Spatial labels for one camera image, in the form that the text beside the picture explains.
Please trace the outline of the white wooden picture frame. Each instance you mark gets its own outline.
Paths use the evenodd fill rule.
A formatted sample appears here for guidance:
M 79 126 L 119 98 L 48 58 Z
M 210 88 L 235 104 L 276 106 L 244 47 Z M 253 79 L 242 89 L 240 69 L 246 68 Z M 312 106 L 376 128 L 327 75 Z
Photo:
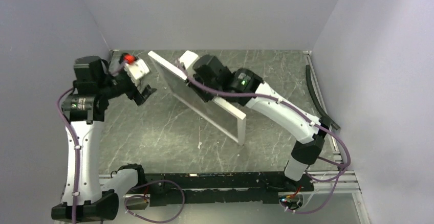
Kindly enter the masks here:
M 189 83 L 187 76 L 176 63 L 169 62 L 154 51 L 148 52 L 148 56 L 173 96 L 238 145 L 244 145 L 247 121 L 244 112 L 221 97 L 202 93 Z

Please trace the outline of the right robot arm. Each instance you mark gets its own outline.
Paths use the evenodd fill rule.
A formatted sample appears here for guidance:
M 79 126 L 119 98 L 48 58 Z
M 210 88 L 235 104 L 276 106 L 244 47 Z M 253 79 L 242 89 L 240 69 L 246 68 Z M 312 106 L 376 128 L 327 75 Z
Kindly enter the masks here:
M 281 177 L 289 191 L 301 184 L 307 168 L 318 159 L 331 122 L 303 111 L 278 94 L 255 72 L 240 68 L 232 72 L 214 55 L 179 58 L 179 68 L 187 76 L 187 85 L 204 101 L 221 97 L 257 111 L 287 130 L 295 139 L 291 156 Z

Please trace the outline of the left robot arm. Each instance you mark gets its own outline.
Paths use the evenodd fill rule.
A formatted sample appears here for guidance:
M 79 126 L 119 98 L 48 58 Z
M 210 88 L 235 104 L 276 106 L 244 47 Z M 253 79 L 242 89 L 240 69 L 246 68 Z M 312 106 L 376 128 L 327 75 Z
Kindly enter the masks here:
M 121 198 L 129 191 L 146 188 L 144 169 L 139 164 L 121 166 L 105 184 L 99 179 L 100 142 L 109 101 L 126 95 L 142 105 L 155 92 L 147 82 L 145 61 L 135 55 L 121 55 L 118 67 L 99 56 L 74 62 L 75 80 L 57 101 L 68 139 L 68 172 L 63 196 L 51 210 L 55 221 L 68 223 L 115 219 Z

